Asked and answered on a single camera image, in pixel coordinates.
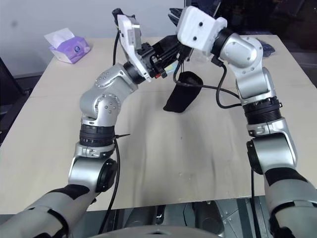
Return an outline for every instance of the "table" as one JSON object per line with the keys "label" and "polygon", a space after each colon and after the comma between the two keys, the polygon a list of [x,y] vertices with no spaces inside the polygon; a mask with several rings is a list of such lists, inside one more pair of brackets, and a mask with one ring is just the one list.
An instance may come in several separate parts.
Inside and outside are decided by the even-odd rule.
{"label": "table", "polygon": [[[275,35],[260,35],[276,52],[263,60],[283,103],[298,151],[298,171],[317,186],[317,90]],[[146,38],[150,44],[159,38]],[[79,98],[112,64],[113,39],[88,39],[92,51],[76,64],[52,59],[0,148],[0,214],[14,214],[67,183],[79,139]],[[124,63],[118,49],[118,62]],[[205,84],[217,85],[222,69],[199,52],[185,65]],[[224,87],[234,90],[229,70]],[[174,88],[171,75],[144,82],[124,102],[115,126],[120,138],[121,177],[114,209],[247,197],[251,172],[242,108],[223,110],[215,90],[203,89],[182,114],[163,107]],[[221,93],[223,104],[237,99]],[[264,194],[255,177],[255,194]],[[89,210],[104,210],[112,189]]]}

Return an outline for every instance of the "black cloth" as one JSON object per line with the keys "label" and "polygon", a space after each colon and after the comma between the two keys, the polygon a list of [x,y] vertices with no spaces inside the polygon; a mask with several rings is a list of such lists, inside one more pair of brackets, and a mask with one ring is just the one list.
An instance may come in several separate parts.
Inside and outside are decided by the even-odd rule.
{"label": "black cloth", "polygon": [[[188,84],[203,85],[202,79],[190,71],[180,73],[178,81]],[[182,113],[192,101],[194,101],[201,89],[202,88],[200,87],[176,85],[163,108],[164,111]]]}

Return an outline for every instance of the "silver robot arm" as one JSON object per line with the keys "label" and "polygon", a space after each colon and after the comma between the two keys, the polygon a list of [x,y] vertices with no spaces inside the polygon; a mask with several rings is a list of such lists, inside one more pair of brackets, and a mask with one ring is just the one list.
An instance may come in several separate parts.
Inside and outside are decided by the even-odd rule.
{"label": "silver robot arm", "polygon": [[80,141],[68,185],[55,189],[0,227],[0,237],[67,236],[95,198],[114,182],[114,125],[124,99],[137,89],[124,67],[102,72],[80,100],[83,112]]}
{"label": "silver robot arm", "polygon": [[316,236],[317,191],[296,171],[297,153],[286,120],[280,113],[269,71],[262,67],[263,49],[253,37],[240,37],[194,7],[183,10],[178,23],[179,41],[213,53],[229,63],[254,137],[247,142],[252,169],[264,175],[270,230],[276,238]]}

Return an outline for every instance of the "black cable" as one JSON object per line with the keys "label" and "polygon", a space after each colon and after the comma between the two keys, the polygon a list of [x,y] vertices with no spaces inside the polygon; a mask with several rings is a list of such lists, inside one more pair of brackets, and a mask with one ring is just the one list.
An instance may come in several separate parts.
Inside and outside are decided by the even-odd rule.
{"label": "black cable", "polygon": [[[215,86],[209,86],[209,85],[195,85],[195,84],[188,84],[188,83],[182,83],[182,82],[179,82],[177,81],[176,79],[176,76],[177,76],[177,72],[179,71],[179,68],[180,68],[180,65],[181,63],[178,63],[177,66],[176,66],[176,69],[174,71],[174,74],[173,74],[173,81],[174,83],[178,84],[178,85],[181,85],[181,86],[185,86],[185,87],[197,87],[197,88],[209,88],[209,89],[215,89],[217,90],[218,87],[215,87]],[[220,91],[222,92],[225,92],[225,93],[229,93],[231,94],[232,96],[236,97],[236,98],[239,98],[239,96],[237,94],[235,94],[234,92],[231,92],[227,89],[224,89],[224,88],[220,88],[219,89]]]}
{"label": "black cable", "polygon": [[115,178],[115,185],[114,185],[113,194],[112,194],[112,197],[111,197],[107,212],[105,214],[105,217],[103,219],[103,222],[101,223],[101,226],[99,228],[98,234],[102,234],[103,231],[104,231],[105,224],[106,224],[107,219],[108,219],[108,217],[110,215],[110,211],[111,211],[114,199],[115,199],[115,195],[117,194],[118,185],[119,185],[119,178],[120,178],[120,153],[119,153],[119,146],[118,146],[117,139],[115,138],[113,141],[114,141],[115,152],[117,154],[117,176]]}
{"label": "black cable", "polygon": [[223,108],[223,109],[229,109],[229,108],[241,106],[241,103],[237,103],[237,104],[233,104],[233,105],[229,105],[229,106],[225,106],[225,105],[221,104],[220,99],[219,99],[219,94],[220,94],[222,83],[227,75],[227,67],[224,64],[222,64],[220,67],[223,68],[223,75],[221,77],[221,80],[219,81],[217,91],[216,91],[216,101],[217,101],[218,106]]}
{"label": "black cable", "polygon": [[117,45],[118,45],[119,37],[120,37],[120,33],[118,31],[117,35],[115,36],[115,40],[114,40],[113,55],[112,55],[112,65],[115,65],[115,57],[116,57],[116,54],[117,54]]}
{"label": "black cable", "polygon": [[256,238],[261,238],[259,223],[256,214],[256,207],[254,203],[254,171],[251,169],[251,199],[250,199],[252,214],[253,214],[253,223],[254,230],[256,232]]}
{"label": "black cable", "polygon": [[187,222],[186,222],[186,218],[185,218],[185,210],[186,210],[186,207],[187,207],[187,204],[185,205],[184,209],[183,209],[183,218],[184,218],[184,223],[185,223],[185,226],[187,226]]}

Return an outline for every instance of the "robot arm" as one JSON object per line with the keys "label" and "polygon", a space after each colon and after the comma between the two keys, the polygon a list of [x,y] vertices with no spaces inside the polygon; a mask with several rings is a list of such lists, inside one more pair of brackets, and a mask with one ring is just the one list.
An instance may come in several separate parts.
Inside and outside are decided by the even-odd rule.
{"label": "robot arm", "polygon": [[254,137],[247,142],[250,165],[264,174],[265,198],[274,237],[313,237],[317,224],[317,192],[296,170],[297,153],[269,71],[262,67],[263,49],[252,37],[240,37],[194,7],[183,10],[178,39],[187,46],[227,61]]}

